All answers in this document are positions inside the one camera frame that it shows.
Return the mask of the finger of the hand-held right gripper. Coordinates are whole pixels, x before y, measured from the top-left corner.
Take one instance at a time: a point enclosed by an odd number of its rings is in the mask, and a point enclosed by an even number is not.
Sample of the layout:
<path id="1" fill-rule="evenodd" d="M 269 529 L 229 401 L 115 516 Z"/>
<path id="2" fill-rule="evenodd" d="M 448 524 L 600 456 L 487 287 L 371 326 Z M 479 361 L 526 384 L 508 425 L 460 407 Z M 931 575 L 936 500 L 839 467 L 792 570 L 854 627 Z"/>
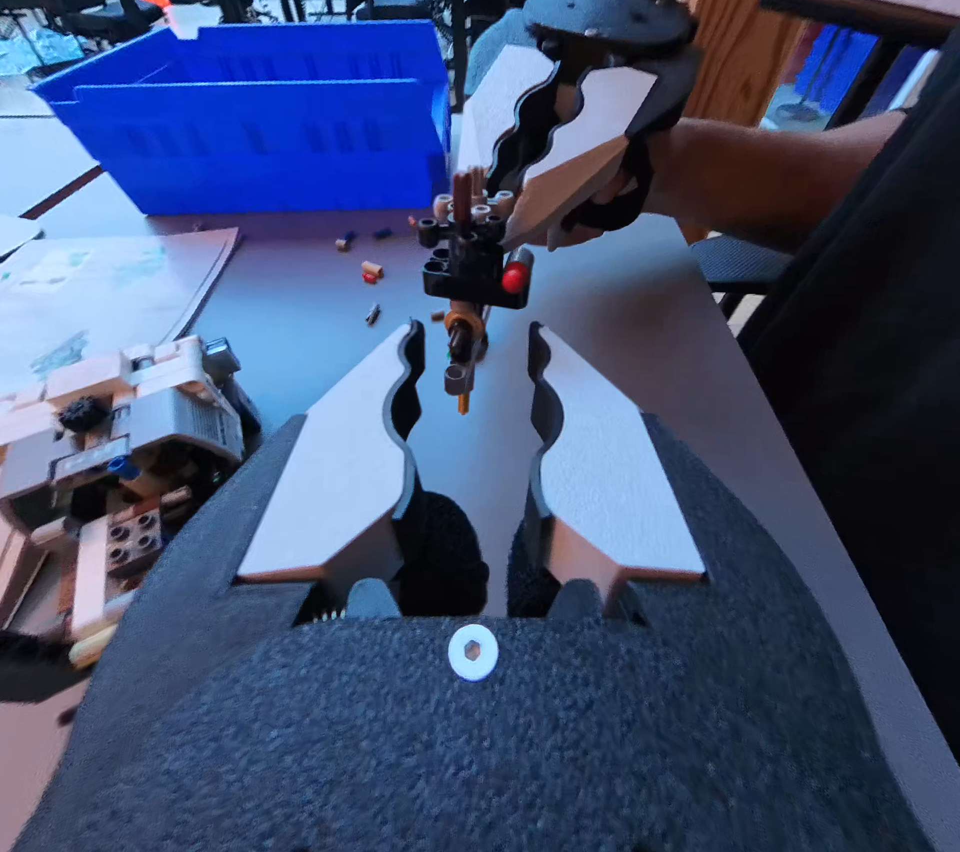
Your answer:
<path id="1" fill-rule="evenodd" d="M 542 51 L 507 45 L 462 112 L 458 192 L 522 192 L 560 125 L 561 64 Z"/>
<path id="2" fill-rule="evenodd" d="M 565 217 L 614 177 L 628 146 L 627 130 L 657 82 L 628 66 L 586 72 L 578 86 L 580 108 L 553 128 L 543 155 L 523 169 L 502 246 L 546 238 L 558 246 Z"/>

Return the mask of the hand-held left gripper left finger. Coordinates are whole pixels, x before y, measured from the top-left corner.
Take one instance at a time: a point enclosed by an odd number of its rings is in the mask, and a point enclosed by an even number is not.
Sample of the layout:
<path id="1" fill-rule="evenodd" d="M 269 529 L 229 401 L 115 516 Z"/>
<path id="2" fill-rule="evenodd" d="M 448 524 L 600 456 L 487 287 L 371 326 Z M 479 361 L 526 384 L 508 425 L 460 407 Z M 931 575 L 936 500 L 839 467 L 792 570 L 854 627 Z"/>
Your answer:
<path id="1" fill-rule="evenodd" d="M 402 323 L 306 412 L 241 561 L 238 582 L 390 581 L 419 534 L 426 331 Z"/>

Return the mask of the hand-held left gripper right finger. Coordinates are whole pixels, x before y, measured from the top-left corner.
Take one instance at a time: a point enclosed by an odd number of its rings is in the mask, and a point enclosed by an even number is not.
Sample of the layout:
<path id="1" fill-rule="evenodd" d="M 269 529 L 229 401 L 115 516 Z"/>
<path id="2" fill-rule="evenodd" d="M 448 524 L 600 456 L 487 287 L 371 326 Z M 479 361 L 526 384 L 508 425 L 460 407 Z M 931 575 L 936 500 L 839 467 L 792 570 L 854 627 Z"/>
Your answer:
<path id="1" fill-rule="evenodd" d="M 540 440 L 525 504 L 532 570 L 560 585 L 591 582 L 605 611 L 633 582 L 703 583 L 704 560 L 640 407 L 537 321 L 528 374 Z"/>

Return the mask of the small black lego assembly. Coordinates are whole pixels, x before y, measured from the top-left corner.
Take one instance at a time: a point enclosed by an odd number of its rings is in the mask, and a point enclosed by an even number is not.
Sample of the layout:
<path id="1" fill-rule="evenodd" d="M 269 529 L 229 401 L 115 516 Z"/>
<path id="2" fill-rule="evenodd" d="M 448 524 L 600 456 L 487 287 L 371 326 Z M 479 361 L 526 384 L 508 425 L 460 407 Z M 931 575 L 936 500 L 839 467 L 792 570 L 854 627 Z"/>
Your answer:
<path id="1" fill-rule="evenodd" d="M 447 335 L 448 366 L 444 390 L 457 396 L 474 392 L 476 367 L 489 346 L 492 309 L 519 310 L 529 300 L 534 253 L 526 246 L 502 246 L 516 196 L 510 191 L 451 192 L 433 199 L 430 215 L 419 219 L 419 244 L 429 251 L 423 266 L 424 290 L 448 301 L 442 321 Z"/>

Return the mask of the person's right forearm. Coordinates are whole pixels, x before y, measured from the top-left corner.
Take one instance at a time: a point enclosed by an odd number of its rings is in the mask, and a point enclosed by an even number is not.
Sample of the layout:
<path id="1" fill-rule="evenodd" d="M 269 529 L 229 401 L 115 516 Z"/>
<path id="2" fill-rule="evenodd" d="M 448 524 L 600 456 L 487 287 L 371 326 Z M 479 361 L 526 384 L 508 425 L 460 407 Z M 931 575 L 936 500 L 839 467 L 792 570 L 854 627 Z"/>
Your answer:
<path id="1" fill-rule="evenodd" d="M 645 213 L 794 253 L 904 123 L 889 111 L 816 133 L 683 118 L 647 140 Z"/>

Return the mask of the partly built lego truck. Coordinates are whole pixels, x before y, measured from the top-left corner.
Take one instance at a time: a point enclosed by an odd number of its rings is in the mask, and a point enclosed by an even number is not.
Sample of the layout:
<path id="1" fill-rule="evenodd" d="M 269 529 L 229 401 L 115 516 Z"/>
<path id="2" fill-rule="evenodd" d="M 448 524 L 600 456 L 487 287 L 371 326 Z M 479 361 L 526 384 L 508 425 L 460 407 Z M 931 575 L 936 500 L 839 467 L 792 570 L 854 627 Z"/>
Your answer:
<path id="1" fill-rule="evenodd" d="M 86 666 L 186 522 L 255 450 L 225 339 L 80 359 L 2 396 L 2 633 Z"/>

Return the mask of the scattered loose lego pieces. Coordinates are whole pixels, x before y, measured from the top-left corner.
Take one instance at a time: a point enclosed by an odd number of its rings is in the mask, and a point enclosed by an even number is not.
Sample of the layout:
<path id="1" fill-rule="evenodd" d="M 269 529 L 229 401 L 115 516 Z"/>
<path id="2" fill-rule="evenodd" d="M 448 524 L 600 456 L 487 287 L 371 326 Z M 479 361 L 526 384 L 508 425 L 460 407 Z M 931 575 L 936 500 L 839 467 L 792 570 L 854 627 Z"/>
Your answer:
<path id="1" fill-rule="evenodd" d="M 397 213 L 372 225 L 353 225 L 334 240 L 336 254 L 349 261 L 349 275 L 357 276 L 371 292 L 364 311 L 364 325 L 374 329 L 396 310 L 404 316 L 404 307 L 413 302 L 414 318 L 440 324 L 449 310 L 447 303 L 426 294 L 424 265 L 427 252 L 420 245 L 418 226 L 421 216 Z"/>

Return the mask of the lego instruction booklet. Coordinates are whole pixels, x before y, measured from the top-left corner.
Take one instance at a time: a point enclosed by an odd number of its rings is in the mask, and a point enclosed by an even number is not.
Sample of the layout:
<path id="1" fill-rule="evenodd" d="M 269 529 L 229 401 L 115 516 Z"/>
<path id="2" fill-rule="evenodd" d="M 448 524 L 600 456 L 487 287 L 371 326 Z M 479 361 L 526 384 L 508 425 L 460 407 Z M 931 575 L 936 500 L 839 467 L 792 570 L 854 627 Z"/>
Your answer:
<path id="1" fill-rule="evenodd" d="M 239 242 L 239 230 L 39 239 L 1 266 L 1 390 L 189 328 Z"/>

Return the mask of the person's right hand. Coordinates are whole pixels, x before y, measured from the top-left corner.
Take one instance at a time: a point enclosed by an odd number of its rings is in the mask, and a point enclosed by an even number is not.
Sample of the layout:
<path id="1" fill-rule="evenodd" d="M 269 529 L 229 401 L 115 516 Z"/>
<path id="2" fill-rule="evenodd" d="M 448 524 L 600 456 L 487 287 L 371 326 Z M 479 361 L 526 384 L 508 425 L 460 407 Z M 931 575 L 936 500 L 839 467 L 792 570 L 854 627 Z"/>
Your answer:
<path id="1" fill-rule="evenodd" d="M 548 234 L 548 250 L 581 245 L 632 224 L 642 212 L 652 178 L 649 165 L 621 166 L 608 183 L 561 220 L 555 233 Z"/>

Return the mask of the wooden pillar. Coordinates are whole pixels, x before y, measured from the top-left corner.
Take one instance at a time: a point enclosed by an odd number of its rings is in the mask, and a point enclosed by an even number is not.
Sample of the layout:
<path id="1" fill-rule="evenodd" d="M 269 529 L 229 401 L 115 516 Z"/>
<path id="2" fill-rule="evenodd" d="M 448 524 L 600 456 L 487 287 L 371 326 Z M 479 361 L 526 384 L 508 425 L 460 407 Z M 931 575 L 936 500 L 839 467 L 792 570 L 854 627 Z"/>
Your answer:
<path id="1" fill-rule="evenodd" d="M 666 136 L 671 175 L 693 170 L 711 144 L 709 133 L 752 142 L 769 132 L 766 109 L 801 37 L 805 23 L 762 7 L 762 0 L 685 0 L 698 20 L 702 63 L 693 93 L 678 126 Z"/>

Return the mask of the black office chair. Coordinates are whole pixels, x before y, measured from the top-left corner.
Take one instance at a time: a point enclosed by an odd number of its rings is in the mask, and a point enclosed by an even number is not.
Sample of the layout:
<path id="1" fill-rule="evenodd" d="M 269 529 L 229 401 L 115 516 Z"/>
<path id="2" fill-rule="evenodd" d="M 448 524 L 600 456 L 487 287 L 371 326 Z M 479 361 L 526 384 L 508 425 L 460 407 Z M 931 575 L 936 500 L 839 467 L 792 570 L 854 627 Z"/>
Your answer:
<path id="1" fill-rule="evenodd" d="M 718 305 L 726 320 L 746 296 L 768 294 L 793 258 L 724 235 L 704 238 L 689 248 L 711 291 L 721 295 Z"/>

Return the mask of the blue plastic bin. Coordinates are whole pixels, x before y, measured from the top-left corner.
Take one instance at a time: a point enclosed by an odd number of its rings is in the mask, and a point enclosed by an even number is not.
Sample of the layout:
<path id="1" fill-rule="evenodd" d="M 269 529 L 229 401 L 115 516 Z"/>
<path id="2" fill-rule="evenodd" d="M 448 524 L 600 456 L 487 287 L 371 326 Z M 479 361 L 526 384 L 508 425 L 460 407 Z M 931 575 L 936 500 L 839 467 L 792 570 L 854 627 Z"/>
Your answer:
<path id="1" fill-rule="evenodd" d="M 447 179 L 449 98 L 423 80 L 40 94 L 147 216 L 423 209 Z"/>
<path id="2" fill-rule="evenodd" d="M 74 101 L 81 86 L 400 79 L 449 87 L 429 21 L 224 24 L 192 38 L 153 30 L 31 90 L 57 107 Z"/>

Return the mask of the stack of blue crates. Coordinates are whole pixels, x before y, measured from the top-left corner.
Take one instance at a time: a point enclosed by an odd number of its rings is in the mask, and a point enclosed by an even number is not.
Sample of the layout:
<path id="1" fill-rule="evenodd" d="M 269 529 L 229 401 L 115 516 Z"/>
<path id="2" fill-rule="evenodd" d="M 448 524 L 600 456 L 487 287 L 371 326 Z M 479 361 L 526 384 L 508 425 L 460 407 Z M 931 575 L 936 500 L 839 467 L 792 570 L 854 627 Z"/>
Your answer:
<path id="1" fill-rule="evenodd" d="M 794 82 L 794 91 L 822 113 L 834 113 L 871 55 L 878 38 L 823 25 Z"/>

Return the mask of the person's dark sweater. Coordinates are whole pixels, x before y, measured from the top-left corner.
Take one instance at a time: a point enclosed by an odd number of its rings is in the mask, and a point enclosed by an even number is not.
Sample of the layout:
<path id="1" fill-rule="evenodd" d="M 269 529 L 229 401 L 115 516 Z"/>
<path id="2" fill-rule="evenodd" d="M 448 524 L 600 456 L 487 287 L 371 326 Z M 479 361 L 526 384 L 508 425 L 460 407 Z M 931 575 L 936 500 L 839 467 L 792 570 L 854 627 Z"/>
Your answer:
<path id="1" fill-rule="evenodd" d="M 958 30 L 739 342 L 957 758 Z"/>

